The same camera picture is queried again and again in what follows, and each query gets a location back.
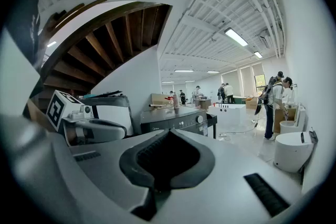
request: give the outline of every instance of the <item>floor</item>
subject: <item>floor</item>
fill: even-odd
[[[278,169],[273,164],[275,141],[264,139],[266,127],[266,111],[264,108],[260,110],[258,115],[254,115],[255,110],[246,109],[247,120],[242,122],[239,126],[226,126],[222,128],[216,125],[217,139],[223,143],[235,144],[244,151],[248,151],[253,155],[258,156],[268,165]],[[213,128],[208,129],[208,136],[213,136]],[[296,184],[300,185],[301,175],[299,173],[289,173],[279,170],[290,177]]]

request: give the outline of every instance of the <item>white toilet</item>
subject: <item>white toilet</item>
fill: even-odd
[[[300,104],[296,109],[295,118],[293,121],[281,121],[280,122],[280,134],[302,132],[304,126],[304,120],[306,119],[306,110]]]
[[[313,147],[309,132],[279,134],[275,139],[274,165],[296,173],[309,158]]]

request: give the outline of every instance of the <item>white bathtub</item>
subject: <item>white bathtub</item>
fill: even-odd
[[[244,104],[211,105],[207,113],[216,115],[217,124],[221,127],[238,126],[247,120]]]

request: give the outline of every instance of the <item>staircase underside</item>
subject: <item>staircase underside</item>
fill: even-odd
[[[54,90],[84,95],[118,67],[159,43],[170,6],[133,2],[109,10],[72,33],[41,69],[44,113]]]

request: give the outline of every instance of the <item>pants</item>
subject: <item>pants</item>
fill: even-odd
[[[273,135],[273,106],[272,105],[264,105],[266,110],[266,131],[265,138],[271,138]]]
[[[228,104],[235,104],[236,103],[235,99],[233,98],[233,95],[228,95],[227,96],[227,103]]]

